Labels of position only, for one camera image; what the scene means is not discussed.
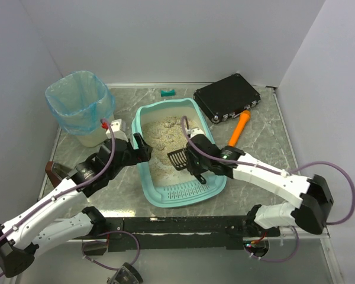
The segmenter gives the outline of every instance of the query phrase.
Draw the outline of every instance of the black litter scoop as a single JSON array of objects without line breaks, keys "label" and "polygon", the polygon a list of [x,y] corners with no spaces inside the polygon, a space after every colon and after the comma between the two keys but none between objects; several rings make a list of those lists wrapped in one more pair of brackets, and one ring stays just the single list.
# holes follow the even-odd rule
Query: black litter scoop
[{"label": "black litter scoop", "polygon": [[170,152],[167,154],[167,156],[168,159],[170,159],[172,166],[176,170],[183,170],[187,168],[188,161],[184,153],[184,148]]},{"label": "black litter scoop", "polygon": [[[176,170],[184,170],[187,169],[188,167],[188,159],[187,156],[185,154],[185,149],[179,149],[173,152],[170,152],[167,154],[168,158],[170,159],[170,162],[172,164],[172,166],[176,169]],[[195,178],[197,178],[197,180],[202,184],[206,184],[206,179],[203,178],[202,175],[200,175],[199,173],[194,174],[193,172],[193,167],[192,165],[189,166],[189,172],[191,173],[191,175],[193,175]]]}]

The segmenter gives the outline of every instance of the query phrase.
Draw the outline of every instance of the gray marble tabletop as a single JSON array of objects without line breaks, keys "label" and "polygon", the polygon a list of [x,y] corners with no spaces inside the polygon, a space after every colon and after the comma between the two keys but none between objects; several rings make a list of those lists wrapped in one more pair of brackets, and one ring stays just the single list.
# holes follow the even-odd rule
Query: gray marble tabletop
[{"label": "gray marble tabletop", "polygon": [[[293,169],[295,162],[288,138],[276,105],[273,90],[255,87],[261,94],[261,102],[251,110],[247,123],[237,143],[238,148],[255,158],[280,169]],[[122,118],[126,134],[131,137],[131,122],[140,106],[162,101],[160,91],[168,88],[115,88],[115,119]],[[175,88],[176,96],[166,99],[191,98],[197,88]],[[227,145],[238,120],[212,124],[206,120],[214,140],[219,147]],[[74,167],[96,152],[99,146],[86,148],[73,136],[61,132],[57,142],[54,161]],[[44,195],[52,190],[48,180]],[[86,202],[76,204],[65,212],[62,218],[69,218],[86,206],[95,206],[105,217],[174,217],[174,216],[224,216],[246,215],[255,205],[274,205],[283,202],[281,198],[247,182],[227,180],[226,187],[217,196],[197,204],[179,208],[158,208],[149,203],[143,194],[137,166],[126,167],[106,188],[92,195]]]}]

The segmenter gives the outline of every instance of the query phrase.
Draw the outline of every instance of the red clip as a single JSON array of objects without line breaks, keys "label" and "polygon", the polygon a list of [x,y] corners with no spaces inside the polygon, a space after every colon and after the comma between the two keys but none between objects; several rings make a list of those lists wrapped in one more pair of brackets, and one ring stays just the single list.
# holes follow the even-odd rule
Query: red clip
[{"label": "red clip", "polygon": [[107,124],[106,122],[103,122],[103,123],[101,124],[101,127],[104,128],[104,129],[106,129],[106,130],[109,129],[108,124]]}]

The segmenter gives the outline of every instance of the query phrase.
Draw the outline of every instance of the green object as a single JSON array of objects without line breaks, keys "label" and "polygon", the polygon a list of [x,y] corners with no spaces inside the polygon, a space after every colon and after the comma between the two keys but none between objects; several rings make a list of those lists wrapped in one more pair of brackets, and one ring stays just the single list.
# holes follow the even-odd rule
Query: green object
[{"label": "green object", "polygon": [[[199,106],[190,98],[170,99],[141,106],[135,114],[131,130],[133,133],[142,134],[141,125],[145,123],[157,121],[168,116],[182,117],[183,115],[187,115],[188,118],[199,122],[200,128],[205,132],[209,140],[214,143],[213,136],[205,118],[201,114]],[[223,190],[227,180],[226,176],[216,176],[211,172],[206,172],[202,174],[206,179],[205,185],[194,179],[187,182],[178,180],[174,185],[156,186],[151,179],[149,164],[140,163],[137,167],[140,172],[145,197],[151,204],[162,208],[185,206],[211,198]]]},{"label": "green object", "polygon": [[175,90],[171,91],[160,91],[160,96],[175,96],[176,92]]}]

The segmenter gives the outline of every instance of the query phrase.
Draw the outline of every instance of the waste bin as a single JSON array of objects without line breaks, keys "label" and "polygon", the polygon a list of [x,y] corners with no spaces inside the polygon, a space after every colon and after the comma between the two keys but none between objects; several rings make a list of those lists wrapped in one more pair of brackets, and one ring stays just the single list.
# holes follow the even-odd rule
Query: waste bin
[{"label": "waste bin", "polygon": [[106,84],[89,71],[72,73],[46,89],[46,100],[59,125],[86,147],[107,137],[100,119],[114,120],[115,100]]}]

